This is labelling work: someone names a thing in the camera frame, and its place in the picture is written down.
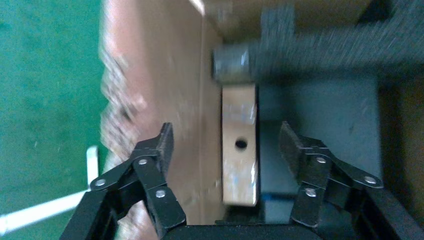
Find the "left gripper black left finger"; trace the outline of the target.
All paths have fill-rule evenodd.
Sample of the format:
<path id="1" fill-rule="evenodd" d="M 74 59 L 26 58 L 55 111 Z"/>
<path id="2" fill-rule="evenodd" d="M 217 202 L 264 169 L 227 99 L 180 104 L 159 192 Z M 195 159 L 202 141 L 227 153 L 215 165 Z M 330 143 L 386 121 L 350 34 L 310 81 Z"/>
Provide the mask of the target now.
<path id="1" fill-rule="evenodd" d="M 173 126 L 166 122 L 156 137 L 138 142 L 128 160 L 95 178 L 90 188 L 107 193 L 107 203 L 118 219 L 143 202 L 158 237 L 163 238 L 186 224 L 186 215 L 166 181 L 173 150 Z"/>

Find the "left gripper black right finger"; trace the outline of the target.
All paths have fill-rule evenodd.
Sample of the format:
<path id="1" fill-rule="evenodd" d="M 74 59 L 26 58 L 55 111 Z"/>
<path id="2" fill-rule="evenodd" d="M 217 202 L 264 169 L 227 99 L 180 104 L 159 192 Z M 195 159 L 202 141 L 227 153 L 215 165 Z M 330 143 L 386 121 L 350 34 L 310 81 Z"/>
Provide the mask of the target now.
<path id="1" fill-rule="evenodd" d="M 286 121 L 279 148 L 299 185 L 290 217 L 306 227 L 319 226 L 324 202 L 352 212 L 365 190 L 384 187 L 380 178 L 338 159 L 321 140 L 296 134 Z"/>

